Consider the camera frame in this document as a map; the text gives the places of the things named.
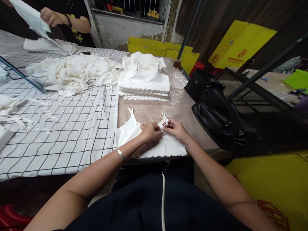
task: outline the person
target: person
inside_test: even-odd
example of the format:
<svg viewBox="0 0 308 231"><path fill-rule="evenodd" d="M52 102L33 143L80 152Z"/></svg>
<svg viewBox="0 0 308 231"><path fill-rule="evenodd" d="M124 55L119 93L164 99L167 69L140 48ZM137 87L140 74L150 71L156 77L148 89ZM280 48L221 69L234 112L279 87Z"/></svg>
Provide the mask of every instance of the person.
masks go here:
<svg viewBox="0 0 308 231"><path fill-rule="evenodd" d="M65 183L25 231L276 230L238 180L212 159L176 120L169 119L163 131L186 146L219 203L194 186L193 181L189 182L182 171L174 171L173 161L158 174L142 175L138 171L126 174L121 154L129 159L138 148L163 135L156 122L140 127L142 132L119 147L120 152L112 151ZM180 159L182 164L187 162L185 159ZM114 190L117 178L112 192L88 208L89 201L119 169L119 175L124 171L122 177L128 180L131 176L139 177L126 184L120 181L121 185Z"/></svg>
<svg viewBox="0 0 308 231"><path fill-rule="evenodd" d="M2 0L13 7L9 0ZM41 19L51 27L59 26L66 41L95 47L91 37L90 17L84 0L43 0L35 2Z"/></svg>

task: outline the black handbag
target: black handbag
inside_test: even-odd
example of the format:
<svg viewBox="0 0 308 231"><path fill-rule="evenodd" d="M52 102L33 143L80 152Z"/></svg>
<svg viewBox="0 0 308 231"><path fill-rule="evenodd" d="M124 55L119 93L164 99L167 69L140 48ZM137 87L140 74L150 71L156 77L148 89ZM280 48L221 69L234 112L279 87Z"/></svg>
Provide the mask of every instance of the black handbag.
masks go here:
<svg viewBox="0 0 308 231"><path fill-rule="evenodd" d="M192 106L192 111L201 126L222 149L231 150L233 157L239 157L247 142L258 140L258 133L228 101L223 91L225 86L209 74L195 79L203 79L205 88L201 99Z"/></svg>
<svg viewBox="0 0 308 231"><path fill-rule="evenodd" d="M195 102L201 99L201 94L209 83L208 79L210 78L214 79L215 76L204 70L196 69L193 72L184 89Z"/></svg>

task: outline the black skirt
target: black skirt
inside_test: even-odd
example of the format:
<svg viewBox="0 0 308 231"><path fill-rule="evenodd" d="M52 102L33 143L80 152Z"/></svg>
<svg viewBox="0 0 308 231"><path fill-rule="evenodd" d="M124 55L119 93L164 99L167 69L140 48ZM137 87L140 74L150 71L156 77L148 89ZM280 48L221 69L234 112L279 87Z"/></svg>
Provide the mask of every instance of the black skirt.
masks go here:
<svg viewBox="0 0 308 231"><path fill-rule="evenodd" d="M161 172L149 173L150 167L144 168L146 174L136 167L127 169L120 171L111 194L90 206L65 230L156 231L163 226L167 231L250 230L193 184L191 170L168 167L163 176ZM124 184L123 177L128 176L130 181Z"/></svg>

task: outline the bracelet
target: bracelet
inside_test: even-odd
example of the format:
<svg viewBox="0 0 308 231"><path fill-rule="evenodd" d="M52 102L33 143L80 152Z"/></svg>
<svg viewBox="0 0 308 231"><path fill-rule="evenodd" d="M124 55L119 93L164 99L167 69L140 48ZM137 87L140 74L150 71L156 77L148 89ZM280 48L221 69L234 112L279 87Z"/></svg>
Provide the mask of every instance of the bracelet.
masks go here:
<svg viewBox="0 0 308 231"><path fill-rule="evenodd" d="M68 21L68 27L71 28L72 27L72 23L71 23L71 20L70 20L70 17L67 15L67 14L63 14L66 18L67 18L67 21Z"/></svg>
<svg viewBox="0 0 308 231"><path fill-rule="evenodd" d="M125 156L123 155L123 153L120 151L120 149L116 148L117 152L119 153L119 155L123 158L123 160L125 162L127 162L127 159L125 158Z"/></svg>

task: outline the white tablecloth with black grid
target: white tablecloth with black grid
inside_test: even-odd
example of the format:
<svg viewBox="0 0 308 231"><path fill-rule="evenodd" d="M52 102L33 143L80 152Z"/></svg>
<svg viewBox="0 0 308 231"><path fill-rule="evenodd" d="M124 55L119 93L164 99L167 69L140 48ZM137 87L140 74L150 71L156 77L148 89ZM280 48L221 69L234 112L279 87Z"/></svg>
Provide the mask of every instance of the white tablecloth with black grid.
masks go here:
<svg viewBox="0 0 308 231"><path fill-rule="evenodd" d="M83 51L117 59L127 55L127 52L88 47L79 47L76 54ZM15 67L27 66L46 57L60 57L25 50L1 55ZM12 71L9 73L14 79L19 77ZM42 94L24 79L19 79L0 85L0 94L19 94L19 97L51 104L47 107L28 101L20 107L17 116L25 116L37 122L30 129L21 130L14 122L3 124L15 132L15 136L0 152L0 181L20 176L77 173L116 147L117 86L109 90L104 86L94 87L65 101L57 92ZM48 118L44 113L46 111L58 120ZM46 134L43 128L47 128L51 134Z"/></svg>

